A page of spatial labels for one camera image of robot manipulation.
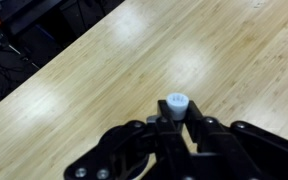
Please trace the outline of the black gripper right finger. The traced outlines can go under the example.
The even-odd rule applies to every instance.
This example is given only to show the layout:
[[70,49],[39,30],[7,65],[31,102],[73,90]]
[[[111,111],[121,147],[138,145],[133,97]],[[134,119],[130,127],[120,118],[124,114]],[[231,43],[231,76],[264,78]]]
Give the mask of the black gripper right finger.
[[185,125],[197,151],[214,153],[233,180],[288,180],[288,140],[237,120],[229,126],[190,101]]

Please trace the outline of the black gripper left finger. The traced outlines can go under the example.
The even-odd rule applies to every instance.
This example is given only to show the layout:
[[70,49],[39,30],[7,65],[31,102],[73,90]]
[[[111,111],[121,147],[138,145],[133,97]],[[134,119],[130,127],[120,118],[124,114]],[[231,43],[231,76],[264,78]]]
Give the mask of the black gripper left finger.
[[132,120],[109,129],[64,171],[64,180],[184,180],[193,161],[181,135],[186,112],[165,100],[146,122]]

